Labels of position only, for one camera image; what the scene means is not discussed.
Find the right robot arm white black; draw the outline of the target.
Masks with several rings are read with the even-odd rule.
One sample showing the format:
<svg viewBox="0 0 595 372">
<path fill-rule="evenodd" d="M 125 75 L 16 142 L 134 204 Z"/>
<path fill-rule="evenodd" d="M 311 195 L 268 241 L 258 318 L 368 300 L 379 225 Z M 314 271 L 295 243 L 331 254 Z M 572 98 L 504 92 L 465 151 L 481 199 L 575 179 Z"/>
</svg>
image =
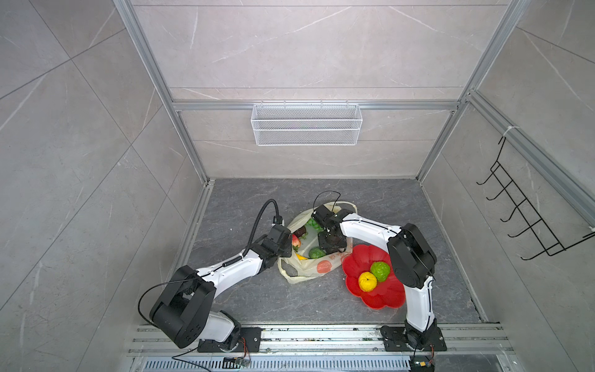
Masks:
<svg viewBox="0 0 595 372">
<path fill-rule="evenodd" d="M 407 304 L 404 334 L 408 345 L 413 350 L 429 345 L 431 336 L 438 330 L 432 306 L 437 258 L 418 227 L 410 223 L 386 225 L 345 209 L 334 213 L 325 206 L 317 207 L 312 217 L 333 243 L 354 238 L 388 253 L 396 279 L 404 285 Z"/>
</svg>

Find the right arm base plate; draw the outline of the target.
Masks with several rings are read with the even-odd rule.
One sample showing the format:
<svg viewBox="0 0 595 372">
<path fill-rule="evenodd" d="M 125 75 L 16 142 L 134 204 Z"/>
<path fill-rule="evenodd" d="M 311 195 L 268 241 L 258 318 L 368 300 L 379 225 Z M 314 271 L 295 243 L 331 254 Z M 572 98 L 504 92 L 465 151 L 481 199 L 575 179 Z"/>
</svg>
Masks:
<svg viewBox="0 0 595 372">
<path fill-rule="evenodd" d="M 384 349 L 387 352 L 425 351 L 443 352 L 447 350 L 442 330 L 432 325 L 421 333 L 407 326 L 388 326 L 380 328 Z"/>
</svg>

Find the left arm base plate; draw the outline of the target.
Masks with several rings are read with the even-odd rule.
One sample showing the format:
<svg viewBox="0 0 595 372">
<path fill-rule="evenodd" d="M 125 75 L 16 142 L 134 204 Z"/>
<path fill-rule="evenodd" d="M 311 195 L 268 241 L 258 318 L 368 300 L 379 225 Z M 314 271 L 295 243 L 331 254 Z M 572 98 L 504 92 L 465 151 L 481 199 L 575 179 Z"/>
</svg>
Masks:
<svg viewBox="0 0 595 372">
<path fill-rule="evenodd" d="M 262 332 L 260 327 L 246 327 L 233 331 L 222 343 L 214 340 L 200 341 L 198 353 L 256 353 L 260 350 Z"/>
</svg>

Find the aluminium mounting rail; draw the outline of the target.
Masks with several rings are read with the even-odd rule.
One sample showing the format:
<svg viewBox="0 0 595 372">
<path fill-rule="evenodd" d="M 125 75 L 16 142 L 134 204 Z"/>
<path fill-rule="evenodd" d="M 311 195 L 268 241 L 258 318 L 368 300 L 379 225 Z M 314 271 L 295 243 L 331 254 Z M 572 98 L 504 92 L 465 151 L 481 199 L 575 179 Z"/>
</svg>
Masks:
<svg viewBox="0 0 595 372">
<path fill-rule="evenodd" d="M 305 354 L 513 354 L 503 327 L 493 323 L 442 324 L 429 345 L 414 350 L 406 344 L 399 325 L 331 324 L 248 325 L 242 330 L 236 351 L 253 356 Z"/>
</svg>

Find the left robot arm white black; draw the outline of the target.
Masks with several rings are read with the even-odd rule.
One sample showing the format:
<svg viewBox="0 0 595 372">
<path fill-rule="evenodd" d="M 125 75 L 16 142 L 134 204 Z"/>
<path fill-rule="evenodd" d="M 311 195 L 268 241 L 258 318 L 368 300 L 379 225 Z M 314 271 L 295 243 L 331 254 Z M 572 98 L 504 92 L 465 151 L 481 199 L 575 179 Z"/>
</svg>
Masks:
<svg viewBox="0 0 595 372">
<path fill-rule="evenodd" d="M 150 310 L 149 320 L 180 349 L 198 339 L 222 350 L 234 350 L 240 342 L 241 325 L 224 311 L 212 311 L 215 298 L 292 253 L 291 231 L 274 225 L 246 251 L 228 260 L 201 269 L 178 268 Z"/>
</svg>

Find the dark brown fake fruit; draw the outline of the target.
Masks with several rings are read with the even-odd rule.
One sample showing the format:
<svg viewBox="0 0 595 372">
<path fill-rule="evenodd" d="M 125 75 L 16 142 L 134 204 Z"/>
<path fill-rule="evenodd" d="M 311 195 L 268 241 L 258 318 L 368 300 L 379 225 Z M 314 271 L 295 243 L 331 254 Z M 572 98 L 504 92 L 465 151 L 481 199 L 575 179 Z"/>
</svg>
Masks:
<svg viewBox="0 0 595 372">
<path fill-rule="evenodd" d="M 303 235 L 305 235 L 307 233 L 307 229 L 305 226 L 302 226 L 300 229 L 296 230 L 294 232 L 294 235 L 296 235 L 297 238 L 302 237 Z"/>
</svg>

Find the yellow fake bell pepper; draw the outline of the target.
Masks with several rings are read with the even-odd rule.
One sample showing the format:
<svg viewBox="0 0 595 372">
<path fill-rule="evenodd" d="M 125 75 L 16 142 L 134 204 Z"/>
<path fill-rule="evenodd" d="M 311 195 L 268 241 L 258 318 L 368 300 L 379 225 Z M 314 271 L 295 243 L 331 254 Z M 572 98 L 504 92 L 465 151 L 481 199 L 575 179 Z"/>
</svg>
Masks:
<svg viewBox="0 0 595 372">
<path fill-rule="evenodd" d="M 377 277 L 370 271 L 363 272 L 358 278 L 358 285 L 361 291 L 372 292 L 378 285 Z"/>
</svg>

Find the green fake custard apple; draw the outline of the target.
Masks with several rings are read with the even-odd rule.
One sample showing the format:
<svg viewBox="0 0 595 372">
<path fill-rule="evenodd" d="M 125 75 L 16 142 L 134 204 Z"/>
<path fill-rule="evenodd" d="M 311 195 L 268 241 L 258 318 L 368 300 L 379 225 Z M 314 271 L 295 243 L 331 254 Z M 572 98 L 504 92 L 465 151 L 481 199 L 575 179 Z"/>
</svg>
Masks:
<svg viewBox="0 0 595 372">
<path fill-rule="evenodd" d="M 390 276 L 391 268 L 388 263 L 377 261 L 370 266 L 370 273 L 373 274 L 379 283 L 383 283 Z"/>
</svg>

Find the cream plastic shopping bag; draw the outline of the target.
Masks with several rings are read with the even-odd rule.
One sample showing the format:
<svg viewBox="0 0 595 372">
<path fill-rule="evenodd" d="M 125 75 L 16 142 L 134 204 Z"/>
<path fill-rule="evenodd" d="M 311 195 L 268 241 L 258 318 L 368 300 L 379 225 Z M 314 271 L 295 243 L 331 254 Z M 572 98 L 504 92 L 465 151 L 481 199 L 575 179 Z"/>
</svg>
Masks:
<svg viewBox="0 0 595 372">
<path fill-rule="evenodd" d="M 288 228 L 293 235 L 293 248 L 290 257 L 277 261 L 281 276 L 292 285 L 322 277 L 340 268 L 342 262 L 353 251 L 353 239 L 346 239 L 346 247 L 332 252 L 319 245 L 319 234 L 325 230 L 313 220 L 310 208 L 295 217 Z"/>
</svg>

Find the green fake grapes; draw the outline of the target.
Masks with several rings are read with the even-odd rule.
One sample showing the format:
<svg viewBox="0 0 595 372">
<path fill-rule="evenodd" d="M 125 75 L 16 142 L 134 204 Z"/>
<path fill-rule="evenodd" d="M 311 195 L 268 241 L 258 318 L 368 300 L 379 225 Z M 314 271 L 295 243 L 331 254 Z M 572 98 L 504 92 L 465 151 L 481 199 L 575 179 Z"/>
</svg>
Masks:
<svg viewBox="0 0 595 372">
<path fill-rule="evenodd" d="M 323 231 L 323 228 L 314 219 L 309 219 L 306 225 L 313 228 L 316 232 Z"/>
</svg>

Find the red flower-shaped plate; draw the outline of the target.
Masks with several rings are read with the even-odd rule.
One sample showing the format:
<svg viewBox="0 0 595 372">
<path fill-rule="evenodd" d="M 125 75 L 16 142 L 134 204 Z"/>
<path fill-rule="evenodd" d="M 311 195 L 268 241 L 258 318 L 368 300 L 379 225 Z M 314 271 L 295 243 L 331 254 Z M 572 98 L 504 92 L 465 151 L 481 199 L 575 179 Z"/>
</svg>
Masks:
<svg viewBox="0 0 595 372">
<path fill-rule="evenodd" d="M 395 277 L 387 252 L 376 246 L 357 245 L 342 262 L 348 291 L 371 309 L 401 308 L 404 285 Z"/>
</svg>

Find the green fake pepper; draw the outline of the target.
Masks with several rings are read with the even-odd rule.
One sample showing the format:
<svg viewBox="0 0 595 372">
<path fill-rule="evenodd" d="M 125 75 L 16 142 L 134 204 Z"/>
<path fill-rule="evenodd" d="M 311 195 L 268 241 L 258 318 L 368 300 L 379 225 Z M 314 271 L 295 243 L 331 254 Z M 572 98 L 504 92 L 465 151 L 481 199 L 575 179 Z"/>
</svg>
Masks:
<svg viewBox="0 0 595 372">
<path fill-rule="evenodd" d="M 327 255 L 327 253 L 320 247 L 313 247 L 308 252 L 309 259 L 319 259 L 319 258 L 325 257 L 326 255 Z"/>
</svg>

